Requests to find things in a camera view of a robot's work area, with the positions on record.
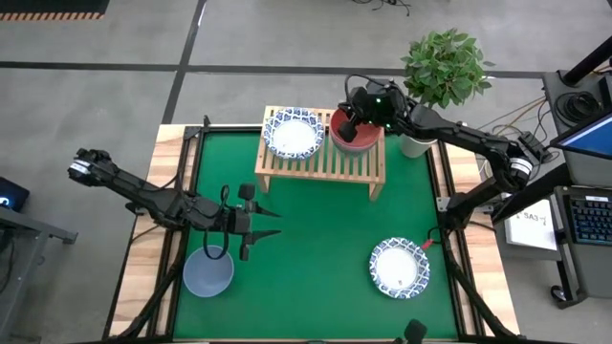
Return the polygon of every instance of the metal frame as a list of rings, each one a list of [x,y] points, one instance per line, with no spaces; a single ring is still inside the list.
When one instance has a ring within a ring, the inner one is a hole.
[[[15,250],[20,251],[15,260],[12,277],[0,294],[0,304],[3,307],[0,316],[0,341],[4,341],[11,334],[18,308],[25,297],[26,288],[38,266],[47,240],[55,237],[61,239],[63,244],[71,245],[75,243],[78,233],[39,222],[1,206],[0,228],[13,231],[13,240],[16,241],[13,244],[18,247]]]

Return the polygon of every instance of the wooden shelf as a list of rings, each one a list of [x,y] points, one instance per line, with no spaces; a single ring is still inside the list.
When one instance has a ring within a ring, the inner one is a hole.
[[[269,117],[282,106],[266,106],[264,126]],[[326,132],[335,110],[308,109],[321,119]],[[271,177],[312,179],[334,182],[369,184],[370,201],[375,201],[384,185],[384,131],[381,131],[377,143],[366,153],[358,156],[340,152],[329,135],[313,156],[303,161],[284,160],[275,156],[266,147],[263,131],[259,139],[255,175],[263,192],[270,190]]]

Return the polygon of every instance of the bowl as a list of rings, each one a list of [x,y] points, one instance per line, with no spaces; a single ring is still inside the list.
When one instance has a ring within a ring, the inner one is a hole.
[[[208,253],[216,257],[222,249],[208,245]],[[216,296],[225,290],[233,277],[233,260],[229,253],[214,260],[207,257],[203,248],[199,248],[187,258],[183,267],[183,281],[187,289],[199,297]]]
[[[330,118],[329,123],[329,136],[332,138],[334,145],[344,153],[359,155],[367,152],[376,144],[381,131],[384,130],[374,124],[363,123],[355,127],[357,130],[355,139],[352,142],[347,142],[338,133],[340,126],[347,120],[348,116],[346,113],[343,110],[337,109]]]

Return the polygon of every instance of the white plate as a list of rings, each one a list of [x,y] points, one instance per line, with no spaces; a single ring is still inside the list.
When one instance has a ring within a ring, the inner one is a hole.
[[[325,138],[320,118],[303,108],[285,108],[276,112],[263,130],[268,148],[283,159],[307,159],[315,154]]]
[[[409,299],[429,282],[429,261],[423,250],[405,238],[389,238],[374,247],[370,275],[376,287],[393,298]]]

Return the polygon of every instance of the black line on floor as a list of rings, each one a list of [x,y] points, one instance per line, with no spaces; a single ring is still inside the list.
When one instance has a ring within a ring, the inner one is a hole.
[[[401,68],[361,68],[361,67],[297,67],[297,66],[236,66],[236,65],[189,65],[188,73],[211,74],[261,74],[261,75],[389,75],[404,76]],[[489,76],[498,78],[541,79],[544,72],[524,71],[486,71]]]
[[[183,54],[181,55],[179,69],[174,76],[174,82],[172,83],[172,88],[170,89],[168,102],[165,104],[162,124],[170,124],[174,118],[176,104],[179,101],[181,88],[183,88],[183,80],[185,80],[186,67],[189,64],[191,52],[193,52],[195,38],[198,35],[198,29],[200,29],[200,19],[202,16],[204,16],[204,5],[206,2],[207,0],[198,0],[198,4],[195,7],[195,12],[193,13],[193,18],[191,19],[191,26],[189,27],[189,33],[187,34],[187,39],[185,41],[185,47],[183,48]]]
[[[67,71],[174,72],[178,67],[172,64],[0,61],[0,68]]]
[[[262,75],[404,75],[403,69],[360,67],[221,66],[191,65],[188,73],[262,74]]]

